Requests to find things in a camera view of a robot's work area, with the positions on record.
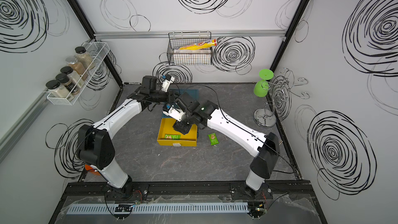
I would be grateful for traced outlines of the green cookie packet two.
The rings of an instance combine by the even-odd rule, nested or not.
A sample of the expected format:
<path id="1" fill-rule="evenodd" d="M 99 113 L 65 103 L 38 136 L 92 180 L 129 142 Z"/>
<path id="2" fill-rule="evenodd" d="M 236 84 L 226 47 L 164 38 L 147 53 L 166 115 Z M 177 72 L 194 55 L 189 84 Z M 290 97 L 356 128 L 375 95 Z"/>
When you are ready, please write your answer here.
<path id="1" fill-rule="evenodd" d="M 209 134 L 209 135 L 208 135 L 208 138 L 209 138 L 209 140 L 210 140 L 210 144 L 211 144 L 211 145 L 217 145 L 217 144 L 219 144 L 218 138 L 217 138 L 217 136 L 216 136 L 215 133 Z"/>

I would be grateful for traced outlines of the spice jar white contents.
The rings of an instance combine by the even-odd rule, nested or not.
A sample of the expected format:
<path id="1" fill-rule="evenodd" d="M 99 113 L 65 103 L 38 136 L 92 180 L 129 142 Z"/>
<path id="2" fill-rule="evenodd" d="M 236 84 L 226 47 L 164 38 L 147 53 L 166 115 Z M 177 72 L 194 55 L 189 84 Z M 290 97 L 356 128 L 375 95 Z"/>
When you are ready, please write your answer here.
<path id="1" fill-rule="evenodd" d="M 66 87 L 57 80 L 48 81 L 46 87 L 55 97 L 68 98 L 70 96 Z"/>

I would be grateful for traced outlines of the aluminium wall rail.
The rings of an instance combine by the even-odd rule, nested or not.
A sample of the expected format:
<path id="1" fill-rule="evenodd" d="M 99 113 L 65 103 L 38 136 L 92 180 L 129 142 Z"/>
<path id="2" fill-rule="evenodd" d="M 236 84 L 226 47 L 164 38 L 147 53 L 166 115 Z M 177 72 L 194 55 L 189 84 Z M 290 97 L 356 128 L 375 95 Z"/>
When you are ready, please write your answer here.
<path id="1" fill-rule="evenodd" d="M 211 37 L 284 37 L 286 30 L 216 30 L 216 31 L 124 31 L 97 32 L 97 39 L 140 39 L 140 38 L 211 38 Z"/>

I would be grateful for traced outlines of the white clear spice shelf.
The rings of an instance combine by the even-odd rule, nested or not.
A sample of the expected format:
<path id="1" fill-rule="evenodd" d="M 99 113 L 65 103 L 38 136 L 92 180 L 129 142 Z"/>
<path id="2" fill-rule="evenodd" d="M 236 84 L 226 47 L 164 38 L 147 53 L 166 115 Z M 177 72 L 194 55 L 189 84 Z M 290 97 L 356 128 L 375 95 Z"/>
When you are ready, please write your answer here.
<path id="1" fill-rule="evenodd" d="M 98 105 L 99 93 L 109 84 L 110 71 L 104 60 L 110 48 L 105 42 L 93 41 L 78 47 L 68 57 L 55 79 L 47 84 L 47 100 L 53 105 L 73 106 L 85 103 L 91 110 Z"/>

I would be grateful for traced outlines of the teal drawer cabinet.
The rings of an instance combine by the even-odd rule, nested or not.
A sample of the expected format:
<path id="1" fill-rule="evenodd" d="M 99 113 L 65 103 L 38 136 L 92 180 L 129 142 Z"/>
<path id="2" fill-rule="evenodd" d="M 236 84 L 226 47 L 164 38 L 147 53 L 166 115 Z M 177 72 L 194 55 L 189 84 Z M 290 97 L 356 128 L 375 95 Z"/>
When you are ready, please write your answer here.
<path id="1" fill-rule="evenodd" d="M 197 89 L 182 89 L 182 90 L 171 90 L 171 91 L 178 92 L 179 97 L 176 99 L 176 101 L 173 104 L 169 105 L 173 106 L 176 109 L 184 111 L 185 113 L 184 115 L 186 115 L 188 108 L 192 107 L 199 97 L 199 91 Z"/>

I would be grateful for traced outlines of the orange mug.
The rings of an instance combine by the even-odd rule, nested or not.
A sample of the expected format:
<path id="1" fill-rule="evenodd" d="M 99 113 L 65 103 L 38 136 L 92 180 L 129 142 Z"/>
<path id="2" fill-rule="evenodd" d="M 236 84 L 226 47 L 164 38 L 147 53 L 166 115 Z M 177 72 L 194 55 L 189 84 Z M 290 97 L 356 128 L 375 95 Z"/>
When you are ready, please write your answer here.
<path id="1" fill-rule="evenodd" d="M 92 168 L 91 166 L 89 166 L 87 164 L 85 165 L 85 170 L 86 170 L 86 172 L 92 173 L 93 175 L 96 175 L 96 176 L 101 175 L 96 169 Z"/>

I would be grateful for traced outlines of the spice jar light contents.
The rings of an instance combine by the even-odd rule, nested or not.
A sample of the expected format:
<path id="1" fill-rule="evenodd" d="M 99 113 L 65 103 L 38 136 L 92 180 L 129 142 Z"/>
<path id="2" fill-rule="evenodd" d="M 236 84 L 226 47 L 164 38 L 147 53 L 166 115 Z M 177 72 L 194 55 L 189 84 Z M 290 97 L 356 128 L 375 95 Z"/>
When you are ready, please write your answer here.
<path id="1" fill-rule="evenodd" d="M 95 67 L 93 58 L 83 46 L 75 48 L 75 58 L 84 66 L 85 69 L 92 70 Z"/>

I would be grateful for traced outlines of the yellow top drawer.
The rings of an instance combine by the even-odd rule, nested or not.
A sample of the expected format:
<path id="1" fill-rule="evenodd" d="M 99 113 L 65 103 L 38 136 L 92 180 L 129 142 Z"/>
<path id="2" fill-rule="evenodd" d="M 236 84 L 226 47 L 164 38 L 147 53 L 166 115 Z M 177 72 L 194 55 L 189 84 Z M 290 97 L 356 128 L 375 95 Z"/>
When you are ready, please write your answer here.
<path id="1" fill-rule="evenodd" d="M 176 120 L 173 118 L 162 118 L 157 142 L 161 146 L 174 147 L 196 147 L 198 139 L 198 128 L 193 125 L 188 134 L 181 134 L 174 130 Z"/>

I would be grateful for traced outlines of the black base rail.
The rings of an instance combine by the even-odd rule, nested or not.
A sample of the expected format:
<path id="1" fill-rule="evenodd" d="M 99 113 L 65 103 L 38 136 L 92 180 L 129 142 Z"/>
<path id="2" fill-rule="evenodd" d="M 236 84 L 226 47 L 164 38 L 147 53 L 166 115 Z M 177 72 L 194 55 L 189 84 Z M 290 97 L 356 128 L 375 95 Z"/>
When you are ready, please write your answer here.
<path id="1" fill-rule="evenodd" d="M 126 189 L 114 189 L 105 182 L 69 183 L 63 196 L 105 196 L 108 200 L 151 200 L 155 196 L 218 196 L 232 200 L 272 200 L 276 195 L 315 196 L 308 180 L 266 181 L 255 191 L 243 180 L 236 181 L 155 181 L 132 182 Z"/>

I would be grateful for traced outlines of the spice jar dark contents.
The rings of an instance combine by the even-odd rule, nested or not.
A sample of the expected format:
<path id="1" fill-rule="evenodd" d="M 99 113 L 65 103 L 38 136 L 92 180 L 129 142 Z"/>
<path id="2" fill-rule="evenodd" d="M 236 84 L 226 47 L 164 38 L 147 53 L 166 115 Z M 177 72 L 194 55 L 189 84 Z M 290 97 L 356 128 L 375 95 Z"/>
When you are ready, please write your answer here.
<path id="1" fill-rule="evenodd" d="M 58 74 L 56 76 L 56 80 L 61 83 L 71 94 L 77 95 L 79 93 L 79 88 L 65 73 Z"/>

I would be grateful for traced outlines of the white box in basket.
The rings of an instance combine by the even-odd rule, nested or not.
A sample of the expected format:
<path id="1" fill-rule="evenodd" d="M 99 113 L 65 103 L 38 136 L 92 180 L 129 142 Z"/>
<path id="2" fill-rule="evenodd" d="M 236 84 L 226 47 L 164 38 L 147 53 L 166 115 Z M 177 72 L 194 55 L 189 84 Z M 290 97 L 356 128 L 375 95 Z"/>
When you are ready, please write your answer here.
<path id="1" fill-rule="evenodd" d="M 212 51 L 203 50 L 174 50 L 170 63 L 177 65 L 211 65 Z"/>

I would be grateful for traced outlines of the green cookie packet one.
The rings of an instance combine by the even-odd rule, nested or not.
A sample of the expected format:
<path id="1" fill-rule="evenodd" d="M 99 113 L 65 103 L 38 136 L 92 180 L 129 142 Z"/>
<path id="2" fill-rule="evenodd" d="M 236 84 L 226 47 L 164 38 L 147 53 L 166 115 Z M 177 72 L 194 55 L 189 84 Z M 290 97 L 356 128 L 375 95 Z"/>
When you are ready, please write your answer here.
<path id="1" fill-rule="evenodd" d="M 180 140 L 180 138 L 180 134 L 166 134 L 164 137 L 165 140 Z"/>

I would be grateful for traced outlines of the spice jar beige contents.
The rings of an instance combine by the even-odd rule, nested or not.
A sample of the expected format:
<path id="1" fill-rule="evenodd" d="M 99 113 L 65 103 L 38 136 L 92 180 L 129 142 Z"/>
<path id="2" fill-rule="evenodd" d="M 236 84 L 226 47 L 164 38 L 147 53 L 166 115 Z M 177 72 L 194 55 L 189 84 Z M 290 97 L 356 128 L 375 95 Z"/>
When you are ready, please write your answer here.
<path id="1" fill-rule="evenodd" d="M 84 87 L 84 80 L 81 79 L 81 76 L 70 66 L 61 68 L 60 72 L 65 73 L 79 89 Z"/>

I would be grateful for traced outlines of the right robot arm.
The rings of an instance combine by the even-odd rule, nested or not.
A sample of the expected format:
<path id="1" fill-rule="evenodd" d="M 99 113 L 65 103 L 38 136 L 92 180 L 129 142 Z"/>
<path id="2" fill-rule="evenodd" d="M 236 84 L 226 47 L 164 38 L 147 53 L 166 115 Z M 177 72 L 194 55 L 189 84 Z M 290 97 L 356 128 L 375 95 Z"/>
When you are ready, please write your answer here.
<path id="1" fill-rule="evenodd" d="M 212 101 L 198 102 L 186 92 L 163 107 L 163 114 L 176 120 L 173 129 L 187 134 L 192 126 L 202 125 L 233 140 L 253 156 L 246 187 L 256 192 L 271 177 L 280 154 L 279 141 L 274 133 L 265 134 L 247 127 L 227 115 Z"/>

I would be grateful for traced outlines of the yellow snack tube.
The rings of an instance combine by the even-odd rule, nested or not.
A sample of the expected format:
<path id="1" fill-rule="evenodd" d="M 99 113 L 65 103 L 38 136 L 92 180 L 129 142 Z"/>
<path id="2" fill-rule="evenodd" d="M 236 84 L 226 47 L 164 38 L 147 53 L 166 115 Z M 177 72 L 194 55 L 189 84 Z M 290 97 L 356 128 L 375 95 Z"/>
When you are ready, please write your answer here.
<path id="1" fill-rule="evenodd" d="M 218 40 L 212 39 L 212 40 L 208 40 L 208 41 L 202 41 L 199 43 L 186 45 L 186 46 L 178 48 L 178 50 L 202 50 L 202 49 L 208 49 L 211 47 L 215 47 L 217 45 L 218 45 Z"/>

